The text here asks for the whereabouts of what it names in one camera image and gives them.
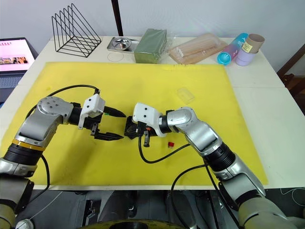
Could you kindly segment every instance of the laptop keyboard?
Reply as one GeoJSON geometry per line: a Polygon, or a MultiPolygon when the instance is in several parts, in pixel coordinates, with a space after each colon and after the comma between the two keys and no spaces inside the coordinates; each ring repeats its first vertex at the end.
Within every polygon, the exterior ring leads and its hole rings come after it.
{"type": "Polygon", "coordinates": [[[0,77],[0,88],[14,88],[17,86],[20,77],[0,77]]]}

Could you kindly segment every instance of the black cable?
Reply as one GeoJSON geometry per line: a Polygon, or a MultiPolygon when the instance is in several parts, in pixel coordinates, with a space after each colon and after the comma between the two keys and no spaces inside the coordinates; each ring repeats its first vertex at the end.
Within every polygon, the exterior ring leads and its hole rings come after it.
{"type": "MultiPolygon", "coordinates": [[[[57,90],[55,92],[52,92],[48,96],[53,96],[53,95],[55,95],[55,94],[57,94],[59,92],[62,92],[62,91],[65,91],[65,90],[68,90],[68,89],[71,89],[71,88],[75,88],[75,87],[89,87],[89,88],[93,88],[94,89],[94,94],[99,94],[100,93],[100,90],[97,87],[95,87],[95,86],[86,85],[86,84],[77,84],[77,85],[71,85],[71,86],[68,86],[68,87],[61,88],[61,89],[59,89],[59,90],[57,90]]],[[[28,112],[28,114],[27,114],[27,116],[25,118],[29,117],[30,114],[36,109],[36,107],[37,107],[37,105],[33,106],[30,109],[30,111],[28,112]]]]}
{"type": "Polygon", "coordinates": [[[162,160],[164,160],[164,159],[170,157],[171,155],[177,153],[179,150],[182,150],[183,148],[188,147],[189,145],[190,145],[190,144],[185,144],[185,145],[181,146],[180,148],[178,148],[178,149],[172,151],[170,154],[165,155],[164,157],[161,157],[161,158],[159,158],[159,159],[157,159],[157,160],[154,160],[154,161],[149,161],[149,160],[147,160],[147,159],[144,157],[144,155],[143,155],[142,144],[141,144],[141,136],[139,136],[139,142],[138,142],[138,147],[139,147],[140,156],[141,156],[142,160],[143,160],[144,162],[148,163],[148,164],[154,164],[154,163],[157,163],[157,162],[159,162],[159,161],[162,161],[162,160]]]}
{"type": "Polygon", "coordinates": [[[228,206],[227,202],[226,202],[225,199],[223,198],[223,196],[222,196],[222,194],[220,193],[220,191],[218,190],[217,185],[215,184],[215,181],[214,181],[214,179],[213,179],[213,177],[212,177],[212,175],[211,175],[211,173],[210,173],[210,170],[209,170],[209,168],[208,168],[208,166],[207,166],[207,164],[206,164],[205,161],[204,161],[204,164],[206,165],[206,167],[205,167],[205,168],[206,168],[206,171],[207,171],[207,173],[208,173],[208,175],[209,175],[209,177],[210,177],[210,180],[211,180],[211,182],[212,182],[212,184],[213,184],[213,186],[214,186],[214,188],[215,188],[215,190],[216,190],[216,192],[217,192],[217,195],[219,196],[219,198],[220,198],[221,201],[223,202],[225,208],[226,208],[227,211],[229,212],[229,215],[230,215],[231,218],[233,219],[234,223],[237,225],[238,228],[240,228],[239,222],[237,221],[235,215],[234,215],[233,212],[231,211],[230,207],[228,206]]]}
{"type": "Polygon", "coordinates": [[[48,165],[48,162],[47,162],[46,158],[44,157],[44,155],[41,155],[41,158],[42,158],[42,160],[43,160],[43,162],[44,162],[44,165],[45,165],[45,167],[46,167],[46,172],[47,172],[47,186],[46,186],[46,188],[45,188],[43,191],[41,191],[41,192],[38,193],[36,196],[34,196],[34,198],[31,199],[31,200],[29,201],[28,204],[30,204],[34,199],[36,199],[37,197],[39,197],[42,193],[44,193],[45,191],[47,191],[47,190],[49,189],[49,187],[50,187],[50,171],[49,171],[49,165],[48,165]]]}
{"type": "Polygon", "coordinates": [[[209,196],[210,196],[210,204],[211,204],[211,209],[212,209],[212,213],[213,213],[213,218],[214,218],[215,226],[216,226],[216,229],[219,229],[218,220],[217,220],[217,216],[216,216],[216,212],[215,212],[215,208],[214,208],[214,203],[213,203],[210,191],[209,191],[209,196]]]}
{"type": "Polygon", "coordinates": [[[206,227],[207,227],[208,229],[210,229],[210,226],[209,226],[208,222],[205,220],[205,218],[203,217],[203,214],[201,213],[201,211],[200,211],[200,209],[199,209],[197,198],[198,198],[198,197],[195,196],[195,202],[196,202],[197,210],[198,210],[198,212],[199,212],[201,218],[204,220],[204,223],[205,223],[206,227]]]}
{"type": "Polygon", "coordinates": [[[191,171],[191,170],[194,170],[194,169],[197,169],[197,168],[206,167],[206,166],[207,166],[207,165],[200,165],[200,166],[194,166],[194,167],[192,167],[192,168],[188,168],[187,170],[185,170],[185,171],[183,171],[181,174],[179,174],[179,175],[176,177],[176,179],[174,180],[173,184],[172,184],[172,188],[171,188],[171,201],[172,201],[173,210],[175,211],[175,213],[176,213],[178,219],[180,220],[180,222],[181,222],[181,223],[183,224],[183,226],[184,226],[185,228],[187,228],[187,229],[189,229],[189,226],[186,224],[186,222],[185,222],[185,221],[182,219],[182,217],[180,216],[180,214],[179,214],[179,212],[178,212],[178,210],[177,210],[177,207],[176,207],[176,205],[175,205],[175,203],[174,203],[174,199],[173,199],[173,189],[174,189],[174,187],[175,187],[177,181],[179,180],[179,178],[180,178],[181,176],[183,176],[185,173],[187,173],[187,172],[189,172],[189,171],[191,171]]]}

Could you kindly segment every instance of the green box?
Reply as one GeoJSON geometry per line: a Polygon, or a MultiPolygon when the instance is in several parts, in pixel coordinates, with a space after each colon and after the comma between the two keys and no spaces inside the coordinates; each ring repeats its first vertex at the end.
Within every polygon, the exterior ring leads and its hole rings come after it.
{"type": "Polygon", "coordinates": [[[134,50],[136,63],[158,63],[166,40],[166,30],[148,29],[134,50]]]}

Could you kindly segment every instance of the black pole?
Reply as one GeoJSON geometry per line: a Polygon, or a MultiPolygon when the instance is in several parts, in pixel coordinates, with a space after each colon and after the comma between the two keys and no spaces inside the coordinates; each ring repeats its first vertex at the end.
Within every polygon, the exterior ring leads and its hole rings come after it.
{"type": "Polygon", "coordinates": [[[113,13],[114,13],[115,22],[116,22],[116,28],[118,29],[119,36],[123,36],[123,29],[122,29],[122,22],[121,22],[118,0],[111,0],[111,2],[112,2],[112,8],[113,8],[113,13]]]}

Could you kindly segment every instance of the white cable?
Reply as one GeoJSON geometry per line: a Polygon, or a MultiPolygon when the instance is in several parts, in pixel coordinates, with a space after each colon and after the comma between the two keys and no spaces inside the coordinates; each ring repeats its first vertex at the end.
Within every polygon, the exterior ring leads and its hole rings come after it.
{"type": "Polygon", "coordinates": [[[286,194],[292,192],[292,193],[291,193],[291,197],[292,197],[292,200],[294,201],[294,203],[296,203],[296,204],[299,205],[299,206],[305,207],[305,205],[298,203],[298,202],[295,200],[295,198],[294,198],[294,192],[295,192],[296,190],[304,190],[304,191],[305,191],[305,187],[293,188],[293,189],[291,189],[291,190],[289,190],[289,191],[287,191],[287,192],[285,192],[285,193],[282,192],[282,189],[281,189],[281,188],[280,188],[280,190],[281,190],[282,195],[286,195],[286,194]]]}
{"type": "Polygon", "coordinates": [[[56,199],[57,199],[57,197],[59,197],[60,196],[60,194],[62,193],[62,191],[49,203],[49,204],[47,204],[47,206],[45,206],[43,209],[41,209],[39,212],[37,212],[35,215],[33,215],[31,218],[29,218],[29,220],[31,220],[32,218],[34,218],[35,216],[37,216],[38,214],[40,214],[43,210],[45,210],[51,203],[53,203],[56,199]]]}

